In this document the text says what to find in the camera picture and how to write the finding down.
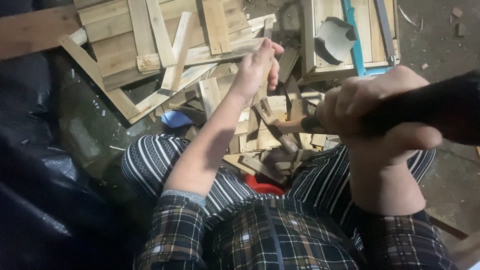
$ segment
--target zipper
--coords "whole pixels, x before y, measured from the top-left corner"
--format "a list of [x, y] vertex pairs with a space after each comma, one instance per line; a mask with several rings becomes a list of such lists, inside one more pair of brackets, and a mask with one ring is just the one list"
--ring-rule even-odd
[[278, 268], [280, 270], [285, 270], [285, 265], [283, 264], [282, 250], [280, 249], [280, 241], [278, 240], [278, 235], [276, 234], [275, 227], [273, 226], [272, 214], [270, 213], [270, 209], [268, 209], [266, 201], [264, 202], [264, 209], [265, 209], [265, 214], [267, 215], [268, 226], [270, 227], [270, 233], [272, 234], [273, 242], [275, 243]]

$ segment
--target plaid shirt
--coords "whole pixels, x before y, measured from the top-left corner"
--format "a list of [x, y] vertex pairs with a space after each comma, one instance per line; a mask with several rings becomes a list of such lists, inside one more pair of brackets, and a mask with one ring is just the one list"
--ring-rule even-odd
[[363, 254], [332, 219], [289, 199], [238, 205], [205, 231], [204, 210], [183, 196], [155, 209], [141, 269], [456, 269], [424, 211], [384, 217], [362, 212]]

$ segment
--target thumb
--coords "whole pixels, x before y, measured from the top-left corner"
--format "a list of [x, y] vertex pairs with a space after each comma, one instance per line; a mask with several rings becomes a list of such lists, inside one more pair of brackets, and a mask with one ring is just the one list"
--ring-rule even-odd
[[387, 132], [383, 139], [386, 149], [393, 156], [410, 150], [428, 150], [442, 142], [442, 134], [436, 128], [423, 123], [401, 123]]
[[260, 48], [252, 56], [252, 65], [263, 66], [264, 63], [270, 61], [270, 57], [274, 53], [272, 49], [272, 41], [265, 38]]

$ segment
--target left hand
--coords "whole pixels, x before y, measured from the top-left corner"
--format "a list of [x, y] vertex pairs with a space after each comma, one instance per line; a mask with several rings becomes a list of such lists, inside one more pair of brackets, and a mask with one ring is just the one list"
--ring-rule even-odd
[[274, 55], [283, 51], [282, 46], [265, 38], [254, 52], [243, 57], [229, 93], [238, 94], [242, 98], [243, 105], [246, 108], [250, 107], [251, 99], [262, 84], [264, 65], [270, 65], [270, 61], [272, 61], [272, 68], [268, 75], [268, 90], [275, 90], [278, 85], [280, 66]]

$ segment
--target person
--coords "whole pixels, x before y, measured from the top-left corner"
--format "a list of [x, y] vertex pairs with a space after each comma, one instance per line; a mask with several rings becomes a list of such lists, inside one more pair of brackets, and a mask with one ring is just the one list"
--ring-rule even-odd
[[359, 135], [359, 118], [382, 99], [428, 82], [398, 66], [347, 79], [316, 115], [343, 144], [315, 155], [283, 196], [258, 194], [222, 165], [240, 113], [283, 49], [266, 39], [245, 56], [229, 92], [189, 143], [144, 136], [122, 169], [155, 208], [141, 269], [456, 269], [423, 210], [418, 181], [442, 135], [402, 123], [383, 137]]

